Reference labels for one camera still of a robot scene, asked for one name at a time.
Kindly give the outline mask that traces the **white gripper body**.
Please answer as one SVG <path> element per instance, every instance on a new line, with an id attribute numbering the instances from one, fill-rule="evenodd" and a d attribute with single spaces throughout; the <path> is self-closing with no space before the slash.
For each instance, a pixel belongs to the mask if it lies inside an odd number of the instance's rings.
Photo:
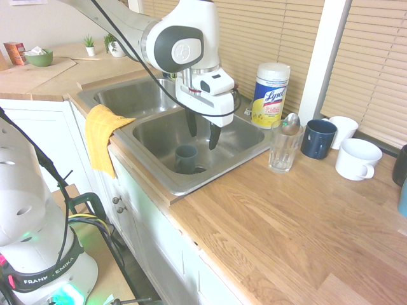
<path id="1" fill-rule="evenodd" d="M 233 121 L 234 98 L 231 90 L 217 95 L 203 90 L 195 92 L 184 85 L 181 79 L 176 79 L 176 99 L 218 127 L 224 127 Z"/>

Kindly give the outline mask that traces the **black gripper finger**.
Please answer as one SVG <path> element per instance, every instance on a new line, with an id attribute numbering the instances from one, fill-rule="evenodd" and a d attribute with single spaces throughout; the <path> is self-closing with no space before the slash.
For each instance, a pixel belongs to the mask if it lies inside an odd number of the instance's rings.
<path id="1" fill-rule="evenodd" d="M 214 123 L 210 122 L 210 137 L 209 137 L 209 149 L 216 148 L 221 133 L 221 127 L 218 127 Z"/>
<path id="2" fill-rule="evenodd" d="M 190 135 L 192 137 L 196 137 L 197 135 L 197 122 L 196 122 L 196 117 L 195 113 L 191 110 L 186 110 L 186 121 L 188 125 L 188 130 L 190 132 Z"/>

